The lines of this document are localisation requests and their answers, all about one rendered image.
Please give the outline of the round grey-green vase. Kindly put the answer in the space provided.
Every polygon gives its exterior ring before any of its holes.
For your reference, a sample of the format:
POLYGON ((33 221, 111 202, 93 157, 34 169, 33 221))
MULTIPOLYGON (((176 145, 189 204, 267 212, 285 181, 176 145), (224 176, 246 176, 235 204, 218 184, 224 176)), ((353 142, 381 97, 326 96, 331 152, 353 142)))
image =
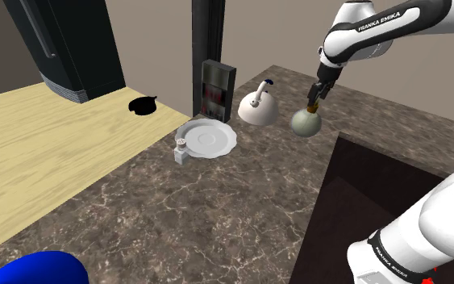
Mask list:
POLYGON ((315 136, 321 130, 322 119, 317 113, 318 107, 309 106, 294 113, 291 129, 295 135, 307 138, 315 136))

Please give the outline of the black spice rack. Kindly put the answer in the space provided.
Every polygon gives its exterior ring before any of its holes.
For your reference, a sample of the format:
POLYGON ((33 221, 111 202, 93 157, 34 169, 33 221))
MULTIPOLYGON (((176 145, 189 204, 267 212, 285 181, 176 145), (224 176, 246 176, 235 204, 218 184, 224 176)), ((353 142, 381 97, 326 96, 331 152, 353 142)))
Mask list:
POLYGON ((235 89, 236 68, 208 59, 202 63, 202 115, 227 123, 235 89))

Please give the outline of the dark brown sink basin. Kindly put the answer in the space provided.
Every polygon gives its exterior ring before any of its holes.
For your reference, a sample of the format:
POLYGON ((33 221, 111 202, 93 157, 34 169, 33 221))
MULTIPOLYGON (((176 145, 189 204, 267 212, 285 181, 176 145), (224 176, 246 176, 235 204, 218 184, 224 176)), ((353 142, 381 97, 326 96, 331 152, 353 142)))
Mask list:
POLYGON ((354 284, 348 246, 368 237, 454 172, 454 154, 406 154, 341 132, 289 284, 354 284))

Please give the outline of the black upright pillar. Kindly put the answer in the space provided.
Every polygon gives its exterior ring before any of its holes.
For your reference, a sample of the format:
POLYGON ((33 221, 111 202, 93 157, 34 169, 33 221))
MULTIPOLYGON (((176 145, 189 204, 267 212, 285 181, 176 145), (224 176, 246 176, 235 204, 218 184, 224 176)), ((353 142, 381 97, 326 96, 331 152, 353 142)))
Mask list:
POLYGON ((201 110, 202 62, 221 61, 226 0, 192 0, 193 116, 201 110))

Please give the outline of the white scalloped plate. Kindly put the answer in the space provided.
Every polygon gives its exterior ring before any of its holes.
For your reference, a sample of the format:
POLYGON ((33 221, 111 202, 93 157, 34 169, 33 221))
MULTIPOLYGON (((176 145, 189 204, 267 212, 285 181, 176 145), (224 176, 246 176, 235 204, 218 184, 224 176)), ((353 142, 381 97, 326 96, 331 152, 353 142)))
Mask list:
POLYGON ((190 120, 177 129, 175 141, 185 140, 192 157, 214 159, 227 155, 237 145, 233 129, 215 119, 190 120))

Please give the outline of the small white salt shaker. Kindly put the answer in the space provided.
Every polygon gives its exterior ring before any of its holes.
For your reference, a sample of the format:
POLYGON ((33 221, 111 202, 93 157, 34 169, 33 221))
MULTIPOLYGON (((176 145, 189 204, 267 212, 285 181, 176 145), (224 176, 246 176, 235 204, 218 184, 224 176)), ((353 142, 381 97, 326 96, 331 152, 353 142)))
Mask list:
POLYGON ((176 148, 174 149, 174 159, 180 164, 184 165, 190 158, 188 154, 188 148, 186 144, 186 139, 179 138, 176 140, 176 148))

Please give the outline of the black pan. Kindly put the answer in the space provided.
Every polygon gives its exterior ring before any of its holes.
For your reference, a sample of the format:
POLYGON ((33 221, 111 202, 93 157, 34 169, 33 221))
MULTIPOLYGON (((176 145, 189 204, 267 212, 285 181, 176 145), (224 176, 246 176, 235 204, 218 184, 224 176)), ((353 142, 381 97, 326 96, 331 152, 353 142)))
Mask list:
POLYGON ((133 111, 136 115, 150 115, 157 109, 155 97, 139 97, 135 98, 128 104, 128 110, 133 111))

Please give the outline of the black refrigerator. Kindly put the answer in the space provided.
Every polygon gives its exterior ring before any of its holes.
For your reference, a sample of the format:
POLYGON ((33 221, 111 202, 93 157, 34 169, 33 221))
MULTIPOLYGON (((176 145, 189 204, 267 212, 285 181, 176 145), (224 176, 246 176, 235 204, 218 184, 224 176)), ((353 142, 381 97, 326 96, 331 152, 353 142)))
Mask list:
POLYGON ((105 0, 3 0, 40 76, 84 103, 126 86, 105 0))

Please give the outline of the blue rounded object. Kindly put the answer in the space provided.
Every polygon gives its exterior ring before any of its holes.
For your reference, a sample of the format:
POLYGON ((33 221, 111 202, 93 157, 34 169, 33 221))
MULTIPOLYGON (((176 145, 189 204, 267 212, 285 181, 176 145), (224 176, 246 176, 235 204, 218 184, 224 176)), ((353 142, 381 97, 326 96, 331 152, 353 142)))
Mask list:
POLYGON ((85 266, 62 251, 31 253, 0 268, 0 284, 90 284, 85 266))

